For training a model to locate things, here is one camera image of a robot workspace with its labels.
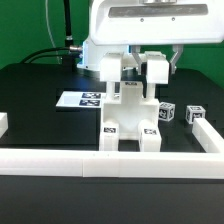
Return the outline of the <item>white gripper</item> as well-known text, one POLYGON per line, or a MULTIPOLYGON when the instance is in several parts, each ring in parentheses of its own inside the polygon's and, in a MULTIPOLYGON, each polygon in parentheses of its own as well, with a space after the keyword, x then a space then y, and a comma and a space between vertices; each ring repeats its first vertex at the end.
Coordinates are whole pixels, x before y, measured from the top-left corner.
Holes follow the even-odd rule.
POLYGON ((133 45, 138 73, 147 64, 138 45, 173 45, 170 73, 184 46, 224 41, 224 0, 93 0, 90 36, 97 45, 133 45))

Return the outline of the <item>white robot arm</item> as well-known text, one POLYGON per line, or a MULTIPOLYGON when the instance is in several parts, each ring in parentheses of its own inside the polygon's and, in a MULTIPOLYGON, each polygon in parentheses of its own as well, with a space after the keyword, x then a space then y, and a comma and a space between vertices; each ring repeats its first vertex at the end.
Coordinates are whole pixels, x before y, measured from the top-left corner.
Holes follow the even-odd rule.
POLYGON ((118 81, 123 68, 164 83, 188 44, 224 41, 224 0, 89 0, 82 66, 118 81))

